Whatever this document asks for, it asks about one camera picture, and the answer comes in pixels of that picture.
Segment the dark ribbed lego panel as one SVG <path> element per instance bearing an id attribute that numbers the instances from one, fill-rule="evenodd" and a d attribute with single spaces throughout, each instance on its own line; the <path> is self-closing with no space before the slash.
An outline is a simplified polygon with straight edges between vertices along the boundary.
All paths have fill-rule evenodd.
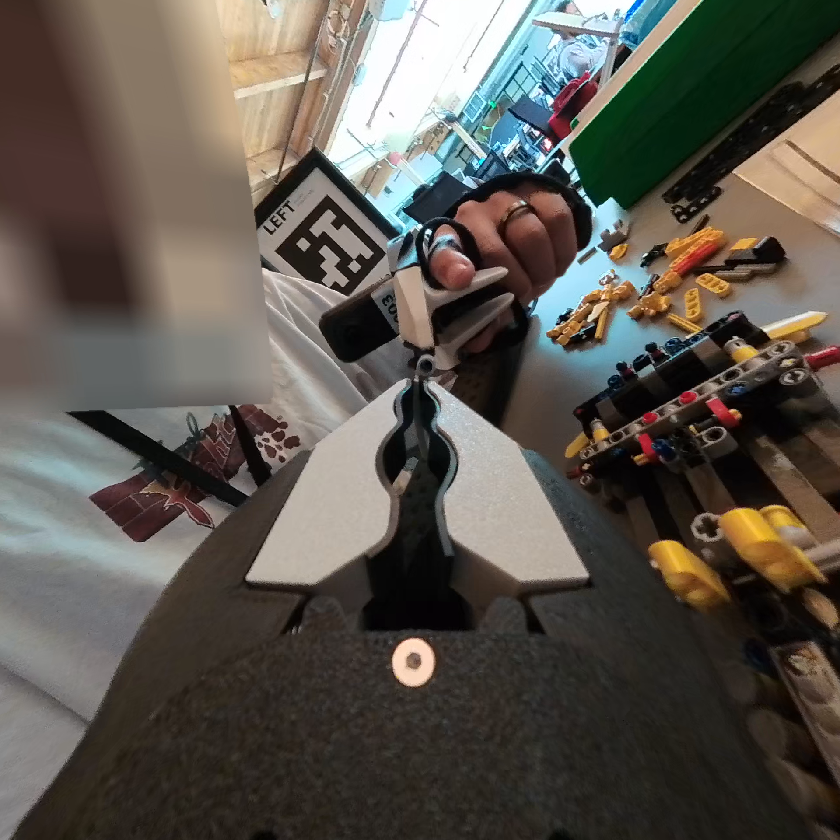
<path id="1" fill-rule="evenodd" d="M 839 65 L 811 82 L 779 88 L 683 174 L 662 198 L 676 222 L 688 223 L 721 194 L 719 182 L 839 89 Z"/>

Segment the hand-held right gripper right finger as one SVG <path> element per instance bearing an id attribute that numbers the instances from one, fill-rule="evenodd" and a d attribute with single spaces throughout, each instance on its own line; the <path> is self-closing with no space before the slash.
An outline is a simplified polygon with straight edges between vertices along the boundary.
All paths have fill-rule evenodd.
<path id="1" fill-rule="evenodd" d="M 436 429 L 455 455 L 443 495 L 453 589 L 477 612 L 587 585 L 590 575 L 522 449 L 436 383 Z"/>

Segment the green plastic bin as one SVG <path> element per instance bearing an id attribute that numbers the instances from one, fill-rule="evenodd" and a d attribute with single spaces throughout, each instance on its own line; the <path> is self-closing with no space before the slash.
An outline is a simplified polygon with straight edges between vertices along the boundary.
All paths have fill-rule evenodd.
<path id="1" fill-rule="evenodd" d="M 584 194 L 631 207 L 838 29 L 838 1 L 699 2 L 572 139 Z"/>

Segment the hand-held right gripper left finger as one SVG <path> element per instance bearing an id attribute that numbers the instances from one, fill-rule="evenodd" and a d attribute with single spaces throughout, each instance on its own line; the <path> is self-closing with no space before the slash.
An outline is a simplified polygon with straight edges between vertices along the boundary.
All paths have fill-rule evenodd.
<path id="1" fill-rule="evenodd" d="M 316 444 L 248 570 L 249 585 L 327 595 L 350 612 L 371 598 L 368 560 L 396 534 L 412 384 L 400 380 Z"/>

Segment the grey lego seat piece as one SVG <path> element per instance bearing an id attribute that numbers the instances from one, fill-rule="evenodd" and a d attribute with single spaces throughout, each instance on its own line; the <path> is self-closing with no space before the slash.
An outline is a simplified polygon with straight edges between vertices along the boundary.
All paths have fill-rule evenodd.
<path id="1" fill-rule="evenodd" d="M 435 372 L 434 356 L 421 354 L 416 359 L 411 387 L 401 392 L 393 405 L 400 423 L 393 431 L 383 457 L 386 473 L 398 496 L 407 488 L 416 467 L 427 466 L 429 461 L 429 429 L 434 409 L 429 401 L 427 383 Z"/>

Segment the lego car chassis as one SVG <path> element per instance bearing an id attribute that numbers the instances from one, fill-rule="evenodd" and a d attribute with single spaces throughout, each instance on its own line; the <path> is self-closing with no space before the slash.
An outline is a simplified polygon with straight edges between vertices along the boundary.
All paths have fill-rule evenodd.
<path id="1" fill-rule="evenodd" d="M 701 631 L 773 780 L 838 838 L 838 344 L 828 318 L 732 311 L 620 363 L 567 474 L 620 511 Z"/>

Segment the pile of yellow lego pieces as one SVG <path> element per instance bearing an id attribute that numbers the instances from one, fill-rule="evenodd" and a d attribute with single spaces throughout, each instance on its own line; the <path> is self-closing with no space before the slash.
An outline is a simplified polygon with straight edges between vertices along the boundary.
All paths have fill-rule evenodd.
<path id="1" fill-rule="evenodd" d="M 734 295 L 735 286 L 776 273 L 788 255 L 772 236 L 738 238 L 732 244 L 704 216 L 684 236 L 652 247 L 640 267 L 650 269 L 660 260 L 662 272 L 648 273 L 634 284 L 609 269 L 597 287 L 563 311 L 545 336 L 553 344 L 601 342 L 617 308 L 634 321 L 662 319 L 687 335 L 698 335 L 706 317 L 707 298 L 720 301 Z"/>

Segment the person's left hand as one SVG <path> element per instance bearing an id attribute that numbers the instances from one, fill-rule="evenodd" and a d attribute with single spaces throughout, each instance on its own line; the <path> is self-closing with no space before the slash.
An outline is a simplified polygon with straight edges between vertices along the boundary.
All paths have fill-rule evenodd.
<path id="1" fill-rule="evenodd" d="M 562 195 L 527 183 L 512 191 L 500 190 L 484 201 L 469 201 L 455 213 L 455 220 L 476 241 L 482 268 L 504 268 L 505 288 L 523 308 L 551 288 L 571 266 L 578 253 L 572 212 Z M 468 287 L 476 273 L 464 253 L 459 232 L 442 226 L 434 237 L 451 236 L 457 245 L 436 250 L 429 261 L 431 276 L 441 287 Z M 510 309 L 501 313 L 482 333 L 465 345 L 467 354 L 487 350 L 497 333 L 513 320 Z"/>

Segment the person in white shirt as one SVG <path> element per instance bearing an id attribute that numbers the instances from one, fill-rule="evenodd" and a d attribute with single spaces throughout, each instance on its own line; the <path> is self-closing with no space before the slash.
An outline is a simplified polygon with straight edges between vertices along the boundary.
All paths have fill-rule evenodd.
<path id="1" fill-rule="evenodd" d="M 273 473 L 403 377 L 394 340 L 354 363 L 319 329 L 340 294 L 263 272 L 271 400 L 238 411 Z M 137 628 L 234 511 L 64 413 L 2 411 L 2 665 L 89 718 Z"/>

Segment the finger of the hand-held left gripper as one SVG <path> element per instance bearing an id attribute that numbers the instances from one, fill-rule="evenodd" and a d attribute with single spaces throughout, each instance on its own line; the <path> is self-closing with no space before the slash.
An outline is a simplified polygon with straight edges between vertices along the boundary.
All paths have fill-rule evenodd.
<path id="1" fill-rule="evenodd" d="M 509 291 L 504 291 L 483 302 L 471 303 L 467 309 L 435 334 L 434 370 L 451 371 L 459 363 L 460 351 L 505 310 L 517 302 Z"/>
<path id="2" fill-rule="evenodd" d="M 447 288 L 431 288 L 429 289 L 429 311 L 434 313 L 455 301 L 474 297 L 487 288 L 494 288 L 498 283 L 502 282 L 508 275 L 508 270 L 504 267 L 493 267 L 486 269 L 479 269 L 473 276 L 469 285 L 456 290 Z"/>

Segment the black framed marker sign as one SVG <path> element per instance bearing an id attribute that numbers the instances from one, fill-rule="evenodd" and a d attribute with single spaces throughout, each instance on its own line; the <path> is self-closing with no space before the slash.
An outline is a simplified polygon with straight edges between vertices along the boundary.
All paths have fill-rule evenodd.
<path id="1" fill-rule="evenodd" d="M 310 150 L 255 208 L 270 271 L 348 297 L 390 275 L 396 228 L 320 150 Z"/>

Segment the lego instruction booklet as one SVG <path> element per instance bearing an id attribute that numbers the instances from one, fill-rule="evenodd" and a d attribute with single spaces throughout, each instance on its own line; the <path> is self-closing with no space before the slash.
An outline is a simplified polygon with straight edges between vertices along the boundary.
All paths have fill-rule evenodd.
<path id="1" fill-rule="evenodd" d="M 839 95 L 809 112 L 735 176 L 839 236 Z"/>

